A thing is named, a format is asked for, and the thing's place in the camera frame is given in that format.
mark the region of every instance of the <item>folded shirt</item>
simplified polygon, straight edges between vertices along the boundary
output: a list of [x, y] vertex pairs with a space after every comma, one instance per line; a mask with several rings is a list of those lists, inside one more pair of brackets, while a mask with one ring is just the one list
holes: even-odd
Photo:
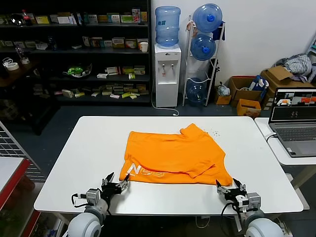
[[207, 132], [195, 124], [180, 130], [181, 134], [130, 132], [123, 180], [165, 184], [232, 184], [224, 166], [224, 151]]

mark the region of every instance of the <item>laptop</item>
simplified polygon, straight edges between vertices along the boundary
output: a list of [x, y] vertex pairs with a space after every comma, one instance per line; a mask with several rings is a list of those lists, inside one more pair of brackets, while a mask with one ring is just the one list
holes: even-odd
[[277, 88], [269, 126], [291, 157], [316, 157], [316, 89]]

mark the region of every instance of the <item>roll of tape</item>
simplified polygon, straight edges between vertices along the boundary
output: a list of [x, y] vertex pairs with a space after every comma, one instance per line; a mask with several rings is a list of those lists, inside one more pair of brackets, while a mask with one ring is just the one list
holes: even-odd
[[19, 65], [17, 63], [9, 63], [6, 68], [8, 71], [13, 71], [17, 70], [19, 68]]

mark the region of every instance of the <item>bottle rack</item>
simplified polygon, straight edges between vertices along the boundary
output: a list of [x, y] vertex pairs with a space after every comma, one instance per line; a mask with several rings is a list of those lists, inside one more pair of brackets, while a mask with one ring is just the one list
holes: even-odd
[[[209, 86], [207, 88], [207, 97], [206, 97], [206, 101], [205, 101], [205, 106], [207, 106], [208, 103], [208, 99], [209, 99], [209, 95], [211, 92], [211, 87], [212, 87], [212, 83], [213, 83], [213, 79], [214, 79], [214, 75], [215, 75], [215, 71], [216, 71], [216, 65], [218, 63], [218, 50], [220, 49], [220, 45], [223, 41], [223, 34], [225, 31], [225, 22], [223, 22], [223, 26], [219, 27], [222, 28], [221, 30], [221, 35], [219, 40], [217, 40], [216, 43], [216, 51], [214, 53], [214, 55], [209, 59], [210, 63], [211, 59], [215, 58], [215, 62], [213, 65], [213, 70], [212, 70], [212, 74], [211, 74], [211, 78], [208, 77], [207, 72], [203, 71], [203, 70], [196, 70], [196, 71], [190, 71], [188, 68], [188, 61], [190, 57], [193, 57], [191, 54], [191, 41], [192, 41], [192, 37], [194, 35], [194, 31], [196, 30], [196, 25], [194, 23], [194, 21], [192, 20], [192, 17], [189, 16], [189, 22], [187, 24], [187, 46], [186, 46], [186, 72], [185, 72], [185, 80], [184, 80], [184, 90], [183, 90], [183, 100], [182, 100], [182, 106], [184, 106], [185, 104], [185, 100], [187, 99], [187, 93], [186, 93], [186, 89], [187, 89], [187, 82], [188, 80], [191, 80], [195, 83], [207, 83], [207, 81], [209, 80]], [[199, 77], [201, 79], [201, 81], [194, 81], [192, 78], [193, 77]]]

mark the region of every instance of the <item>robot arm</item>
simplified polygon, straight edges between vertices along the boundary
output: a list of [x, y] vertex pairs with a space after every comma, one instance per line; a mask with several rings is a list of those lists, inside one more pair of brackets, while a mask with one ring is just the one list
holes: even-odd
[[[101, 227], [109, 212], [111, 199], [115, 194], [121, 194], [129, 184], [129, 174], [119, 183], [111, 183], [114, 173], [102, 179], [101, 189], [89, 189], [86, 194], [74, 194], [72, 202], [75, 207], [85, 205], [84, 213], [71, 220], [68, 231], [64, 234], [68, 237], [99, 237]], [[75, 205], [74, 197], [86, 199], [87, 203]]]
[[234, 211], [239, 216], [246, 237], [284, 237], [283, 231], [276, 223], [264, 218], [261, 207], [261, 197], [257, 193], [247, 193], [246, 185], [233, 179], [237, 188], [227, 189], [216, 180], [217, 193], [224, 195], [230, 201]]

